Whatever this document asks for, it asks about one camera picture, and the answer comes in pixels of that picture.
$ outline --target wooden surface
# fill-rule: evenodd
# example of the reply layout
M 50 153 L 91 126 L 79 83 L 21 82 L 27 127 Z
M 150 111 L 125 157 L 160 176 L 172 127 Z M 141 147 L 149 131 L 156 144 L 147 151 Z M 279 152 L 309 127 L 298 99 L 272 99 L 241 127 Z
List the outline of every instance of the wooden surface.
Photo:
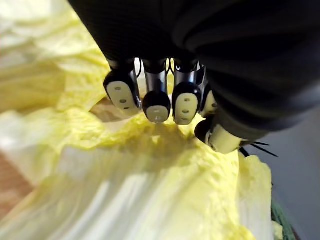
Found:
M 0 220 L 33 190 L 0 152 Z

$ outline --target gray wall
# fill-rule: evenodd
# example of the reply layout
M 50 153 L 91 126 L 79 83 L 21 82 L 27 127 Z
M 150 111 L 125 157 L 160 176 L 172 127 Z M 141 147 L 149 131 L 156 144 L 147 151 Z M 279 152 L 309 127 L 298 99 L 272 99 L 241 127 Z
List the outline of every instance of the gray wall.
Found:
M 301 240 L 320 239 L 320 109 L 300 125 L 261 140 L 267 149 L 279 155 L 268 155 L 253 147 L 272 170 L 273 192 L 287 213 Z

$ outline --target black wire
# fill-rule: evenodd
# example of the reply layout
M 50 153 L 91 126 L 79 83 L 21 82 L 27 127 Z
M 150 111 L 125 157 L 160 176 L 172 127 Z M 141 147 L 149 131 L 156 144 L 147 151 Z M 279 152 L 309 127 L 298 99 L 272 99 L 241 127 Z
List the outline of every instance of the black wire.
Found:
M 239 151 L 240 151 L 240 153 L 243 154 L 243 156 L 244 156 L 245 158 L 250 156 L 249 153 L 248 153 L 243 147 L 241 147 L 241 148 L 239 149 Z
M 259 141 L 255 141 L 254 144 L 262 145 L 262 146 L 270 146 L 270 144 L 268 144 L 268 143 L 263 143 L 263 142 L 259 142 Z
M 139 62 L 140 62 L 140 68 L 139 68 L 139 72 L 138 72 L 138 74 L 137 74 L 136 78 L 138 78 L 138 77 L 140 76 L 141 71 L 142 71 L 142 61 L 141 61 L 141 59 L 140 59 L 140 58 L 139 58 Z
M 274 156 L 274 157 L 276 157 L 276 158 L 279 157 L 279 156 L 275 155 L 274 153 L 272 153 L 272 152 L 270 152 L 270 151 L 268 151 L 268 150 L 265 150 L 264 148 L 259 147 L 259 146 L 255 145 L 255 144 L 251 144 L 251 146 L 254 147 L 254 148 L 256 148 L 256 149 L 261 150 L 262 152 L 265 152 L 265 153 L 267 153 L 267 154 L 270 154 L 270 155 L 272 155 L 272 156 Z

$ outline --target robotic hand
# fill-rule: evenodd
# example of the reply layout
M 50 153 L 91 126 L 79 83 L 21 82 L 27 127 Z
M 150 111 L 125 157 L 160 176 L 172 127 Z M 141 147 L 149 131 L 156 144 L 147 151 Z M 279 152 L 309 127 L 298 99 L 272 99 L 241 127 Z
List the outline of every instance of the robotic hand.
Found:
M 128 115 L 206 120 L 195 135 L 229 153 L 300 122 L 320 101 L 318 0 L 69 0 L 107 58 L 104 87 Z M 143 60 L 141 104 L 134 59 Z

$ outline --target white fingertip pad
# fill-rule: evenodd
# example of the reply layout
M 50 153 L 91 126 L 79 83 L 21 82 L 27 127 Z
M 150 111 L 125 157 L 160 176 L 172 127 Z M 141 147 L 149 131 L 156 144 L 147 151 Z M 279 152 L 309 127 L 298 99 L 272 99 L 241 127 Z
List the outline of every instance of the white fingertip pad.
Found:
M 113 81 L 106 86 L 106 91 L 113 103 L 127 116 L 139 113 L 140 108 L 137 107 L 134 95 L 130 87 L 123 81 Z
M 182 93 L 175 102 L 174 121 L 178 125 L 188 125 L 198 109 L 198 98 L 193 93 Z
M 212 93 L 212 91 L 210 91 L 206 97 L 206 99 L 204 99 L 205 104 L 203 107 L 203 110 L 200 112 L 200 115 L 205 118 L 208 115 L 213 115 L 217 109 L 217 103 L 216 100 L 214 98 L 214 94 Z
M 146 110 L 146 117 L 150 122 L 159 124 L 165 122 L 169 118 L 169 112 L 165 106 L 150 106 Z

